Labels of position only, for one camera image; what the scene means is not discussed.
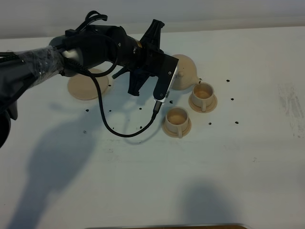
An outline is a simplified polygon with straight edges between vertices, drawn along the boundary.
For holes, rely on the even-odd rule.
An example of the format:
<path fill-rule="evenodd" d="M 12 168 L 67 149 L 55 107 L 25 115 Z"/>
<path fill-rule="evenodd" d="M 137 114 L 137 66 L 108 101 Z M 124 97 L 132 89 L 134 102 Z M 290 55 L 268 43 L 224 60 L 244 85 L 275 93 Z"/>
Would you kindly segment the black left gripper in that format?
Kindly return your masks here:
<path fill-rule="evenodd" d="M 139 96 L 139 90 L 149 77 L 159 77 L 164 52 L 160 49 L 162 21 L 154 19 L 135 46 L 136 63 L 130 72 L 128 93 Z"/>

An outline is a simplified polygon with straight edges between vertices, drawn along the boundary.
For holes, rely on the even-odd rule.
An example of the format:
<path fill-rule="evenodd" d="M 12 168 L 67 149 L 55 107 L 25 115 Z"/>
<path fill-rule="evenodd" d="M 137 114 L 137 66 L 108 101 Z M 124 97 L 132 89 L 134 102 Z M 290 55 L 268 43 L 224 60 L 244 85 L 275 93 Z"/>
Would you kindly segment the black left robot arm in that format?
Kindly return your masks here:
<path fill-rule="evenodd" d="M 158 78 L 153 96 L 156 116 L 165 101 L 173 80 L 177 60 L 160 49 L 163 22 L 153 20 L 140 40 L 127 35 L 122 27 L 95 25 L 107 16 L 90 11 L 76 29 L 53 38 L 45 48 L 24 52 L 3 52 L 0 55 L 0 142 L 10 133 L 12 120 L 18 117 L 17 100 L 26 90 L 60 74 L 73 77 L 85 75 L 97 83 L 121 69 L 113 78 L 129 73 L 128 92 L 138 96 L 150 77 Z"/>

